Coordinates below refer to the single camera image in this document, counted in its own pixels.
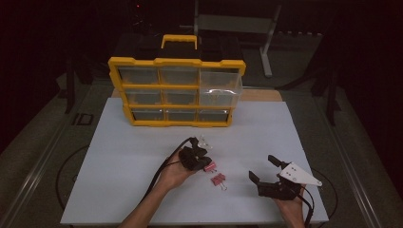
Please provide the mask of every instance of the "yellow storage organizer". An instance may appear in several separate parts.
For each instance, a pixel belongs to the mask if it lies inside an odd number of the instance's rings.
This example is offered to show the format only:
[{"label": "yellow storage organizer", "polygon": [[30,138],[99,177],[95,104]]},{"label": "yellow storage organizer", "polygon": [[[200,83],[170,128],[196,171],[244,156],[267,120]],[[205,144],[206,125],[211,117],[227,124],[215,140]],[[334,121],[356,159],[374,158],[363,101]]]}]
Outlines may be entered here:
[{"label": "yellow storage organizer", "polygon": [[246,68],[236,39],[194,35],[123,36],[108,64],[125,116],[148,126],[229,126]]}]

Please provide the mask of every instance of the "yellow handle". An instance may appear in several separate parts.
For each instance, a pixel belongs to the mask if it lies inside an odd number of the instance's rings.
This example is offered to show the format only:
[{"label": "yellow handle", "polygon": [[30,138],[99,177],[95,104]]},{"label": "yellow handle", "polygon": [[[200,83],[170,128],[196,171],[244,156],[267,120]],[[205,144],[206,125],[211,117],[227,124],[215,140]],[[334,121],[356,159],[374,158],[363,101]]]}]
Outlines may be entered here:
[{"label": "yellow handle", "polygon": [[161,48],[165,45],[166,41],[171,42],[193,42],[195,44],[195,49],[198,49],[198,37],[195,35],[164,35],[163,43]]}]

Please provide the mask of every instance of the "plastic drawer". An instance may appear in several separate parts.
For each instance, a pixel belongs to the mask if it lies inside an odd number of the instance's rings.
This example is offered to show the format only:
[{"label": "plastic drawer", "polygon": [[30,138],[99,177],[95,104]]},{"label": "plastic drawer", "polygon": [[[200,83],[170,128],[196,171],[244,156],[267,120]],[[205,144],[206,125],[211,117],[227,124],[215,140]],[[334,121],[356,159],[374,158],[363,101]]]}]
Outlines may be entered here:
[{"label": "plastic drawer", "polygon": [[226,122],[229,110],[201,109],[199,110],[198,121],[200,122]]},{"label": "plastic drawer", "polygon": [[155,85],[158,83],[156,67],[119,66],[118,70],[124,84]]},{"label": "plastic drawer", "polygon": [[166,85],[197,85],[199,69],[191,66],[162,66],[160,76]]},{"label": "plastic drawer", "polygon": [[130,88],[125,90],[127,101],[131,105],[160,105],[161,91],[159,89]]},{"label": "plastic drawer", "polygon": [[229,87],[238,86],[240,80],[237,68],[201,68],[201,87]]},{"label": "plastic drawer", "polygon": [[166,105],[195,105],[197,89],[164,89],[163,103]]},{"label": "plastic drawer", "polygon": [[165,110],[168,121],[194,122],[196,120],[196,109],[175,109]]},{"label": "plastic drawer", "polygon": [[200,106],[229,106],[235,107],[240,97],[236,89],[205,88],[200,90]]},{"label": "plastic drawer", "polygon": [[163,121],[163,110],[160,108],[132,108],[136,121]]}]

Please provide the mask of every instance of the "white paper sheet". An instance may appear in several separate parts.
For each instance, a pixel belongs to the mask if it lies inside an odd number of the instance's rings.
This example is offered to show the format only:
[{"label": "white paper sheet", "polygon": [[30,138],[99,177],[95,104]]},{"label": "white paper sheet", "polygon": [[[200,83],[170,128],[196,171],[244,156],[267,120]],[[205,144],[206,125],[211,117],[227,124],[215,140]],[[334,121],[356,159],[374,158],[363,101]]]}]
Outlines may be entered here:
[{"label": "white paper sheet", "polygon": [[[110,98],[61,223],[120,223],[139,203],[163,160],[182,141],[200,135],[213,146],[207,156],[226,176],[227,190],[211,182],[217,173],[200,171],[165,197],[150,224],[283,222],[273,201],[258,196],[248,171],[261,181],[278,181],[280,169],[267,161],[271,154],[311,173],[286,103],[239,102],[229,127],[142,127],[128,123],[120,98]],[[317,188],[307,189],[315,201],[311,222],[328,220]],[[306,193],[304,197],[311,201]]]}]

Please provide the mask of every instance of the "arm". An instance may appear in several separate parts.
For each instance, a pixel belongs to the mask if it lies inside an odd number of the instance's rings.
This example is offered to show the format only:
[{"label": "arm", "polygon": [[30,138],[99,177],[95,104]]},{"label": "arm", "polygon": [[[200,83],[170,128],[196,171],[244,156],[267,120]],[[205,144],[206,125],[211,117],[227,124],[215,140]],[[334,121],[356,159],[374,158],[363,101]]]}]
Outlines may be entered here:
[{"label": "arm", "polygon": [[[304,188],[301,189],[300,195],[303,195]],[[302,214],[302,200],[295,197],[293,200],[273,199],[278,206],[282,217],[290,228],[305,228]]]},{"label": "arm", "polygon": [[178,152],[168,162],[166,168],[162,171],[160,178],[154,188],[145,197],[145,199],[125,218],[120,228],[136,227],[145,228],[151,221],[158,207],[160,206],[166,194],[180,186],[188,177],[194,174],[194,171],[185,169],[179,160]]}]

